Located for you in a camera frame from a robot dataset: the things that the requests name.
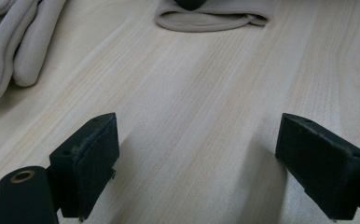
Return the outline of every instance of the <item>wood grain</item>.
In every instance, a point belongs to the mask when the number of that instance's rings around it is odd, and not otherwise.
[[[157,3],[66,3],[38,83],[0,100],[0,178],[117,112],[117,176],[86,223],[332,223],[273,152],[283,112],[360,147],[360,0],[207,34],[158,27]]]

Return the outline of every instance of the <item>cloth fold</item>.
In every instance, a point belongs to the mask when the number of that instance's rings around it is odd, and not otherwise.
[[[252,23],[267,24],[273,14],[274,0],[208,0],[188,11],[174,0],[161,0],[156,23],[180,32],[212,32],[234,29]]]
[[[65,0],[0,0],[0,97],[11,76],[33,85]]]

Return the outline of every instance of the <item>hole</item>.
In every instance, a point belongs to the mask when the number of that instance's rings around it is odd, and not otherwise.
[[[360,158],[360,153],[356,152],[356,153],[353,154],[353,156],[356,157],[356,158]]]
[[[29,170],[29,171],[22,171],[15,175],[13,175],[10,179],[11,183],[14,184],[20,184],[22,182],[25,182],[29,179],[32,179],[32,177],[35,175],[35,171]]]

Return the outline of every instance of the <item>gray cloth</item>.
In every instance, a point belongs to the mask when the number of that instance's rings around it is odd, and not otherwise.
[[[65,0],[38,2],[0,0],[0,97],[12,75],[21,86],[38,77]]]
[[[247,23],[267,24],[274,0],[208,0],[200,8],[187,11],[173,0],[161,0],[156,11],[158,25],[180,32],[211,32],[234,29]]]

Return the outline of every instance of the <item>table surface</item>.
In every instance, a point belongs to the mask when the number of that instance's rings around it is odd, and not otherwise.
[[[0,178],[117,112],[117,176],[85,223],[332,223],[273,153],[284,112],[360,147],[360,0],[204,34],[158,27],[157,4],[66,3],[37,84],[0,100]]]

